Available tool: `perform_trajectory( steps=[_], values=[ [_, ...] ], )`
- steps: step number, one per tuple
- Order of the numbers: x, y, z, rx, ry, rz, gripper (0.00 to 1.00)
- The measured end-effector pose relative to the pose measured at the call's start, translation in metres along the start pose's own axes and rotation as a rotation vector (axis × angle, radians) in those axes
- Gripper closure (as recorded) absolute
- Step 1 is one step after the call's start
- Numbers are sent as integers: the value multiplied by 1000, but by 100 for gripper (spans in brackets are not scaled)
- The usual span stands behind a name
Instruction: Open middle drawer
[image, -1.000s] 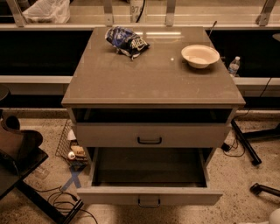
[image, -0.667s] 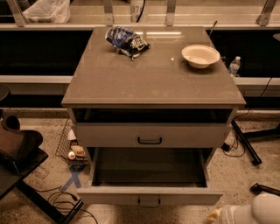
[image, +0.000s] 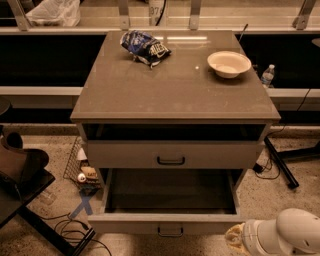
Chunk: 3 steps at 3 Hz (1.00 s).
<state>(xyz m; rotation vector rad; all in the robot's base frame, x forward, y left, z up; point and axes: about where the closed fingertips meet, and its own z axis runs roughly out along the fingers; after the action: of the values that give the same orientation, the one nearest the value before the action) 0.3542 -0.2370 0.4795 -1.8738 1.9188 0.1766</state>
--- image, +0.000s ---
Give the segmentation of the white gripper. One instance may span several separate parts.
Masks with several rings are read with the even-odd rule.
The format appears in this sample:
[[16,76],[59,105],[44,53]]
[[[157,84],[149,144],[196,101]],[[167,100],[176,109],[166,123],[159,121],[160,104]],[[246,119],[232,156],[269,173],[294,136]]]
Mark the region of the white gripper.
[[227,246],[243,256],[247,256],[247,251],[251,256],[266,256],[258,237],[261,223],[261,220],[248,220],[245,224],[236,224],[229,228],[225,233]]

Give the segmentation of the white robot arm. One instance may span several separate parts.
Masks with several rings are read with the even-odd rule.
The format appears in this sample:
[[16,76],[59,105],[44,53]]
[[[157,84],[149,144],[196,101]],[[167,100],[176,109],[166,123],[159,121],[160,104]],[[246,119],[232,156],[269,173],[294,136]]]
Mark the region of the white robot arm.
[[230,249],[243,256],[320,256],[320,218],[297,208],[275,219],[250,219],[225,233]]

